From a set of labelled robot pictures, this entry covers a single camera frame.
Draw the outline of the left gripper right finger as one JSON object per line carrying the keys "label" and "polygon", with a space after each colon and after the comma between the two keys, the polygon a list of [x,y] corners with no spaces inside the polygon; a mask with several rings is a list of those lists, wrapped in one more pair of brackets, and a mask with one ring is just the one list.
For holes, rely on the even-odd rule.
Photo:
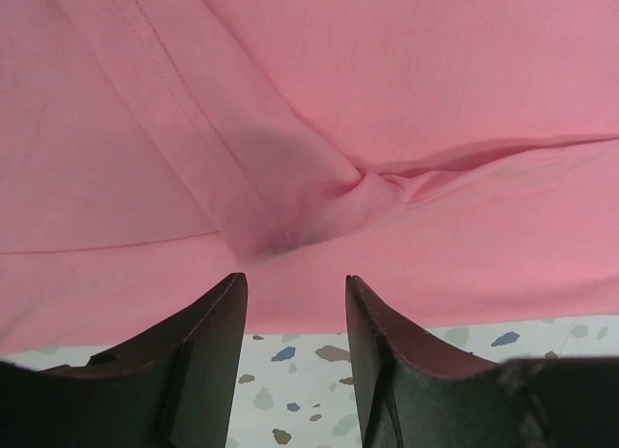
{"label": "left gripper right finger", "polygon": [[433,336],[346,279],[345,311],[365,447],[615,447],[615,357],[494,363]]}

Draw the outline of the light pink t-shirt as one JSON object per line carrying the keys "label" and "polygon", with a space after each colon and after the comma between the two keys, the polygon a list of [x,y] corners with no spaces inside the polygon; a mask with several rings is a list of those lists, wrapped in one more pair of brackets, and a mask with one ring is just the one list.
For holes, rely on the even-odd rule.
{"label": "light pink t-shirt", "polygon": [[254,333],[618,310],[618,0],[1,0],[1,349],[233,271]]}

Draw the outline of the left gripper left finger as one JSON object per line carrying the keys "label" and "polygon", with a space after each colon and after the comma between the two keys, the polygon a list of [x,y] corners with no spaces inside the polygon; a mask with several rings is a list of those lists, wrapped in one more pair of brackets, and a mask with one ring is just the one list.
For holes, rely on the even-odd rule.
{"label": "left gripper left finger", "polygon": [[82,367],[2,363],[2,446],[224,446],[247,303],[234,273]]}

